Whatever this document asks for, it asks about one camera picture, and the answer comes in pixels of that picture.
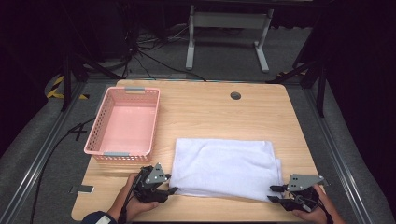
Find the sleeve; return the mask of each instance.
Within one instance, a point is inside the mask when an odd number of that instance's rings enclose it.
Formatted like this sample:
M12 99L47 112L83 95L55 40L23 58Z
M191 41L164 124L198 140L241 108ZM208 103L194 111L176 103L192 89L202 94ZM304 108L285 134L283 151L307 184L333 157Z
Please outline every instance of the sleeve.
M117 221L109 214L98 211L85 216L81 224L117 224Z

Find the human hand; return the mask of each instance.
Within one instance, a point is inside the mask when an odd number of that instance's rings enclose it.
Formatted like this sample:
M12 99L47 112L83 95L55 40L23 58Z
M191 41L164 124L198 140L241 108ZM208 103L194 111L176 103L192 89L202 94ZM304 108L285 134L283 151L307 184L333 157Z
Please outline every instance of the human hand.
M317 191L320 200L322 201L324 207L326 208L327 212L332 216L332 220L334 224L345 224L345 221L340 217L338 214L337 210L335 209L334 204L332 203L332 200L323 192L322 188L316 184L313 186L313 188ZM314 222L315 224L326 224L327 223L327 218L325 212L320 208L317 207L314 209L314 211L307 213L301 210L293 210L292 213L305 220L305 221L311 221Z
M118 220L120 216L121 208L124 205L125 199L128 196L128 192L131 189L132 184L134 183L134 179L136 178L136 174L131 174L126 181L126 184L120 190L119 195L117 195L116 200L114 201L111 208L107 211L109 215L114 217L114 219ZM127 221L132 221L137 215L143 212L147 212L158 207L159 203L141 203L136 197L133 197L131 201L129 201L127 205Z

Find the metal rail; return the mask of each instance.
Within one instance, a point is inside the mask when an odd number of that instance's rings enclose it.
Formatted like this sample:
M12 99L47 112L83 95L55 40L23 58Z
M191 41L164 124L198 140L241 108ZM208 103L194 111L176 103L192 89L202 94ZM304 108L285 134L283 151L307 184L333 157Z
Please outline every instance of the metal rail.
M347 163L343 159L338 149L338 146L335 144L335 141L332 138L332 133L330 132L326 119L321 118L317 111L314 93L310 89L304 89L304 95L308 100L309 106L313 110L320 129L322 130L323 135L325 136L325 139L329 145L332 163L338 176L341 179L344 190L352 205L352 209L356 215L356 218L358 219L359 223L374 223L370 218L366 207L363 204L361 194L356 185L355 179L353 178L352 173L350 173Z
M26 172L25 177L20 183L17 191L15 192L14 196L12 197L8 207L6 208L4 214L0 218L0 224L8 224L12 223L20 212L23 203L26 201L26 198L29 196L35 182L37 181L46 160L49 158L50 152L54 145L56 144L56 140L59 136L59 131L62 129L67 116L69 115L70 111L72 110L74 104L78 100L78 97L81 95L84 89L85 83L78 82L73 90L72 94L72 102L67 109L62 112L59 117L55 120L55 123L49 132L49 136L45 140L43 146L37 153L35 160L33 161L32 165Z

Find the metal frame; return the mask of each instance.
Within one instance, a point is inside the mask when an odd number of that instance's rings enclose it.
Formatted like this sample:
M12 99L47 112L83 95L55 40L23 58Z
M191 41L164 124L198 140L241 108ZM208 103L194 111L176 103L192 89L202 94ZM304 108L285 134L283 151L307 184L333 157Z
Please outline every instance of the metal frame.
M269 72L268 63L265 60L262 46L273 17L274 10L269 9L267 14L240 14L240 13L217 13L217 12L195 12L194 6L190 8L189 21L189 47L187 50L186 69L191 70L194 61L194 28L195 27L223 27L223 28L244 28L262 29L262 36L259 41L254 42L257 57L264 73Z
M64 112L61 112L59 117L56 119L51 131L49 132L49 136L38 151L35 160L26 172L22 182L20 183L20 186L12 197L3 215L0 217L1 224L12 223L17 214L20 212L24 202L35 185L35 182L42 172L46 159L50 156L51 150L55 145L55 141L59 137L59 131L65 124L66 118L78 100L78 97L81 95L84 86L85 83L83 82L76 83L70 105Z
M347 163L343 159L341 152L332 138L332 133L330 132L326 120L317 111L314 93L311 90L304 89L304 95L309 103L310 108L315 114L315 118L323 132L323 135L325 136L326 142L330 148L330 157L332 158L332 163L338 176L340 177L341 183L343 184L344 190L350 201L350 204L352 205L352 209L356 215L356 218L358 219L359 223L374 223L366 207L364 206L364 203L361 199L361 193L359 192L353 175L347 167Z

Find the basket handle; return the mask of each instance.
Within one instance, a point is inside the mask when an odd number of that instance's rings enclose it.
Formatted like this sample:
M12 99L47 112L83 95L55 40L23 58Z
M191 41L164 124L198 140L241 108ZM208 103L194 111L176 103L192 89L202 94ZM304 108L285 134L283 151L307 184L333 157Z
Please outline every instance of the basket handle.
M133 94L133 93L145 93L145 88L144 87L134 87L134 86L129 86L129 87L125 87L125 92L128 94Z
M126 157L129 156L128 152L104 152L103 153L104 156L122 156L122 157Z

